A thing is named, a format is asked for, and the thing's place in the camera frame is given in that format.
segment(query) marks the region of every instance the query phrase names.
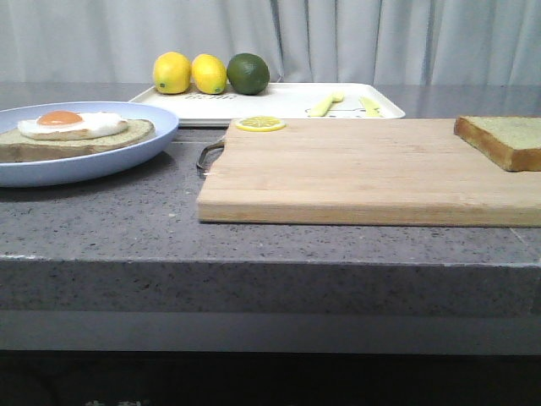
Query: lime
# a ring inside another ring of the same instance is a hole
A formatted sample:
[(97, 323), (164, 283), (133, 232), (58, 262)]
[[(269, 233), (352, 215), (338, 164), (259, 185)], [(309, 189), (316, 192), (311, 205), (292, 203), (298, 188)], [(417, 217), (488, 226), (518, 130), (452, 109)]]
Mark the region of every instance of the lime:
[(227, 78), (241, 95), (257, 95), (269, 84), (271, 75), (265, 61), (253, 53), (239, 53), (227, 64)]

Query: bread slice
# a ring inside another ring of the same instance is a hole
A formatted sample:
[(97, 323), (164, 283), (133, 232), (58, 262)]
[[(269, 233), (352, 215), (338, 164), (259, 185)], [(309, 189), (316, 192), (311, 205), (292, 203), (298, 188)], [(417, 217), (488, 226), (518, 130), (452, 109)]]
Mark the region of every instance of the bread slice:
[(33, 162), (70, 158), (116, 150), (154, 136), (154, 124), (144, 119), (129, 119), (121, 133), (91, 140), (33, 140), (17, 129), (0, 134), (0, 162)]
[(541, 117), (461, 116), (455, 134), (506, 171), (541, 171)]

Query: yellow utensil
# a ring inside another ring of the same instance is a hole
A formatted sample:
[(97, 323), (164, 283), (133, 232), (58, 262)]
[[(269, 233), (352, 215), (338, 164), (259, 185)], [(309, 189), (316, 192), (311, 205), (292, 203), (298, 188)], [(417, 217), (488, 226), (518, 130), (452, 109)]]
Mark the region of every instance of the yellow utensil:
[(334, 91), (318, 104), (310, 108), (308, 110), (308, 115), (309, 117), (324, 117), (331, 108), (332, 103), (338, 103), (342, 100), (344, 100), (344, 92)]
[(359, 101), (363, 104), (367, 117), (383, 117), (380, 113), (380, 105), (376, 101), (364, 96), (359, 98)]

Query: blue plate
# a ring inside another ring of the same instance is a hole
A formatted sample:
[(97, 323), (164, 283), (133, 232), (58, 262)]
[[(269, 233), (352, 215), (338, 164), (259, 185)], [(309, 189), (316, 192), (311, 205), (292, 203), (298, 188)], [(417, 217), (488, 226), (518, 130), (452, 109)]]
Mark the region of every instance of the blue plate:
[(177, 115), (160, 107), (123, 101), (77, 101), (0, 111), (0, 133), (17, 127), (20, 120), (38, 118), (53, 110), (116, 112), (124, 118), (145, 118), (154, 124), (156, 136), (135, 145), (92, 155), (51, 161), (0, 163), (0, 187), (69, 184), (120, 172), (148, 161), (163, 151), (178, 128)]

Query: yellow knife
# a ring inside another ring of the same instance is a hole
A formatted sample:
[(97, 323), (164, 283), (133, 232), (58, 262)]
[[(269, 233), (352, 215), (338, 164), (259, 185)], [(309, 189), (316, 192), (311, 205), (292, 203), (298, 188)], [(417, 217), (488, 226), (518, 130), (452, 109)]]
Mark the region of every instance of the yellow knife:
[(367, 117), (383, 117), (380, 113), (380, 105), (377, 101), (364, 96), (361, 96), (359, 101), (363, 104)]

